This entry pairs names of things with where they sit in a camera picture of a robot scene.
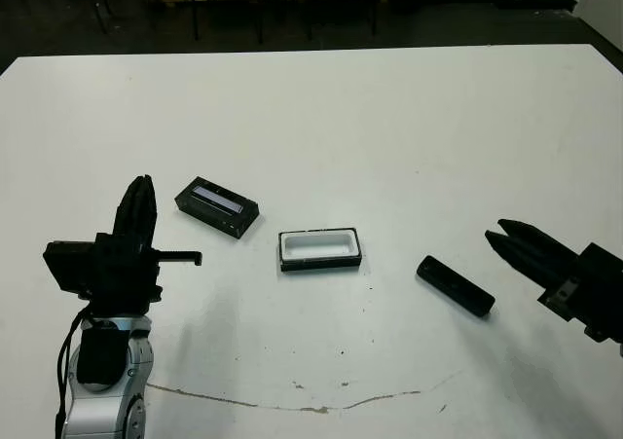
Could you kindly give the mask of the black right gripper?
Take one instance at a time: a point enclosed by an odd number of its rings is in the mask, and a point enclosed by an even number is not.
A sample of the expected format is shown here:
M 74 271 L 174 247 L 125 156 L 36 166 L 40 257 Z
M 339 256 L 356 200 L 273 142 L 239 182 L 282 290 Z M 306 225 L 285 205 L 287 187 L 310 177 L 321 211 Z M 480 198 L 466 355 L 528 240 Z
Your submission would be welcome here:
M 564 321 L 577 319 L 596 343 L 622 347 L 622 260 L 595 243 L 579 255 L 534 225 L 499 219 L 504 231 L 485 232 L 497 255 L 547 289 L 538 302 Z

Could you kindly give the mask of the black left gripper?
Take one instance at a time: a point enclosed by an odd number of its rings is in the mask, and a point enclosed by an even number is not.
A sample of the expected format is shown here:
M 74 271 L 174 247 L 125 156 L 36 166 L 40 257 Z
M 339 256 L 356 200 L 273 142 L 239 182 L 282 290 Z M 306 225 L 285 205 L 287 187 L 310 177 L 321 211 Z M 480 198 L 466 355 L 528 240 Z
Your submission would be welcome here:
M 140 238 L 153 238 L 157 216 L 152 178 L 137 176 L 117 207 L 114 235 L 97 234 L 89 251 L 80 298 L 90 302 L 94 314 L 144 315 L 162 298 L 163 289 L 157 284 L 160 263 L 202 264 L 199 251 L 161 251 Z

